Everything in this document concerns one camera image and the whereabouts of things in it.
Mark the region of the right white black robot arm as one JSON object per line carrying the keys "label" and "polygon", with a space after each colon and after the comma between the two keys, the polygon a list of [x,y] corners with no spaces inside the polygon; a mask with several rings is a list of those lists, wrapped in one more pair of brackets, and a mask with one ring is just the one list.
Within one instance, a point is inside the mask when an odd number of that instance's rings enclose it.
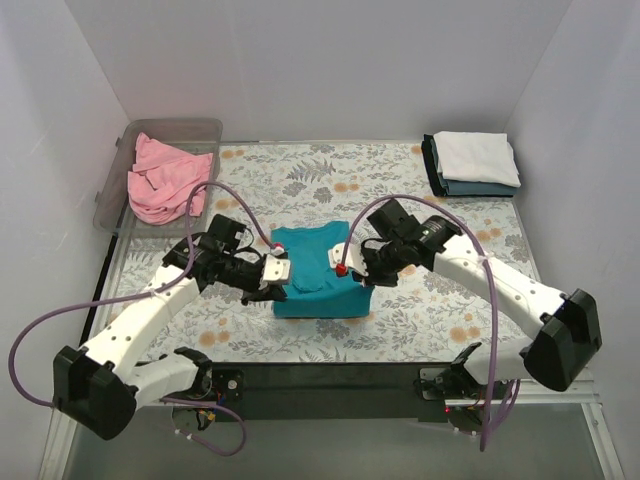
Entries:
{"label": "right white black robot arm", "polygon": [[379,200],[362,213],[382,247],[350,248],[347,266],[367,286],[393,287],[408,266],[423,267],[452,280],[503,313],[523,332],[500,344],[476,342],[439,374],[464,397],[475,397],[494,382],[532,379],[557,392],[566,391],[602,346],[595,298],[582,289],[568,294],[522,274],[486,253],[468,228],[441,213],[419,221],[398,196]]}

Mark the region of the teal t shirt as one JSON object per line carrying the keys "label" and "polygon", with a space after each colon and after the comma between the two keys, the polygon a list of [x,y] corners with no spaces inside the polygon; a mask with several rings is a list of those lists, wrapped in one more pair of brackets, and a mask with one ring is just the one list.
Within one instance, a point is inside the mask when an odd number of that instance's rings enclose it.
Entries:
{"label": "teal t shirt", "polygon": [[374,289],[337,276],[329,264],[329,250],[343,242],[348,231],[346,221],[272,231],[272,241],[285,247],[292,263],[291,281],[284,286],[287,298],[273,304],[275,317],[346,319],[370,313]]}

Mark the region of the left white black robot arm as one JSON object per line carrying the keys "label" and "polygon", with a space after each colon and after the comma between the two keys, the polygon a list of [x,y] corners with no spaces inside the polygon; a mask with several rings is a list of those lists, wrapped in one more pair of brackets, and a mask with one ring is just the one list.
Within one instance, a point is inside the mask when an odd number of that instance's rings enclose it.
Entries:
{"label": "left white black robot arm", "polygon": [[246,226],[217,215],[205,232],[177,243],[147,284],[144,298],[131,302],[103,331],[53,361],[56,410],[100,438],[119,435],[140,408],[166,397],[193,404],[239,397],[242,375],[216,367],[204,353],[180,347],[144,362],[142,354],[157,335],[210,285],[242,293],[242,304],[283,302],[292,273],[284,247],[246,259]]}

